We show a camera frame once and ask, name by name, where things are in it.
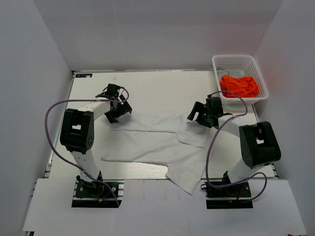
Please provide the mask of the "white t shirt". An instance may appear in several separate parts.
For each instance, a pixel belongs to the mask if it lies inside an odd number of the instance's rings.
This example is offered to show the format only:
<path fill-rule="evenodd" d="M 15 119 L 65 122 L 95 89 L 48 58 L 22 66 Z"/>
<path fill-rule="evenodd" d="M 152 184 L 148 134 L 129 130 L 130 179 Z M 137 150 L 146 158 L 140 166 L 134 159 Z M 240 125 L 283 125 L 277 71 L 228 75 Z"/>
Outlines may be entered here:
<path fill-rule="evenodd" d="M 126 114 L 108 126 L 100 158 L 166 166 L 166 177 L 192 194 L 204 173 L 215 132 L 184 115 Z"/>

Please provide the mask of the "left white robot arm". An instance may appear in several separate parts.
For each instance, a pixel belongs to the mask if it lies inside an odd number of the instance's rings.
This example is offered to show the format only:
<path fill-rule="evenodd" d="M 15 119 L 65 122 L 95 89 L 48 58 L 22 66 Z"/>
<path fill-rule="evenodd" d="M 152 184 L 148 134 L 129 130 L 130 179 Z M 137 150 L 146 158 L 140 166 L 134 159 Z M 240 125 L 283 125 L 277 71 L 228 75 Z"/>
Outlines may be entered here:
<path fill-rule="evenodd" d="M 104 190 L 104 184 L 99 181 L 102 179 L 101 171 L 92 153 L 95 121 L 104 115 L 110 124 L 117 123 L 119 117 L 132 112 L 128 97 L 123 95 L 125 90 L 119 85 L 108 84 L 94 100 L 79 109 L 66 109 L 63 116 L 60 143 L 74 157 L 80 179 L 89 181 L 87 190 L 93 196 L 101 195 Z"/>

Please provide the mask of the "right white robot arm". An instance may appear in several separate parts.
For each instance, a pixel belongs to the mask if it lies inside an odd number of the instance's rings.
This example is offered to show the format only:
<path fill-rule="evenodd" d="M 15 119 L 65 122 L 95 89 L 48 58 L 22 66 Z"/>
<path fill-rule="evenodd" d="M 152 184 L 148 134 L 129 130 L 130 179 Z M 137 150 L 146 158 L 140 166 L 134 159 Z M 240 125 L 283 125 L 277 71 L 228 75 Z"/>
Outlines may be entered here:
<path fill-rule="evenodd" d="M 210 187 L 222 188 L 228 196 L 234 196 L 239 192 L 240 184 L 261 174 L 260 169 L 279 161 L 281 158 L 281 150 L 271 123 L 263 121 L 249 124 L 247 120 L 243 119 L 247 113 L 247 107 L 243 114 L 225 113 L 221 99 L 208 95 L 205 104 L 195 102 L 187 117 L 188 120 L 192 121 L 195 114 L 198 114 L 196 119 L 198 124 L 217 130 L 208 149 L 205 174 Z M 242 159 L 224 174 L 221 185 L 214 185 L 209 179 L 208 165 L 210 152 L 221 131 L 228 132 L 240 139 Z"/>

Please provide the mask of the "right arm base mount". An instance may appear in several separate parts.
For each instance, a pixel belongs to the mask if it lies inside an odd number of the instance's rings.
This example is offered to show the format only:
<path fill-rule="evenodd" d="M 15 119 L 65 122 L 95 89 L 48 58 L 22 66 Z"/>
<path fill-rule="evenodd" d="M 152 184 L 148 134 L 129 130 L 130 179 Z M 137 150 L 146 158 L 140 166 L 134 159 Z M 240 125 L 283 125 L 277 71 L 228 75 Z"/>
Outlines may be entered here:
<path fill-rule="evenodd" d="M 207 209 L 251 209 L 252 194 L 247 182 L 227 188 L 213 188 L 207 182 L 200 185 L 206 193 Z"/>

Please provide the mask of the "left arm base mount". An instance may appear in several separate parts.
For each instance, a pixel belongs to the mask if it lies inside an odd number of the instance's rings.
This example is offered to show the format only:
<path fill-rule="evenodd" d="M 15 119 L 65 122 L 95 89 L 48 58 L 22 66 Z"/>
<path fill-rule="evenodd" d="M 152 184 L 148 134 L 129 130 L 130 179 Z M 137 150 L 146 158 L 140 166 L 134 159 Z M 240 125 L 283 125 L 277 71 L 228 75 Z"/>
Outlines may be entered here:
<path fill-rule="evenodd" d="M 72 208 L 118 208 L 124 194 L 124 180 L 103 180 L 104 184 L 76 177 Z"/>

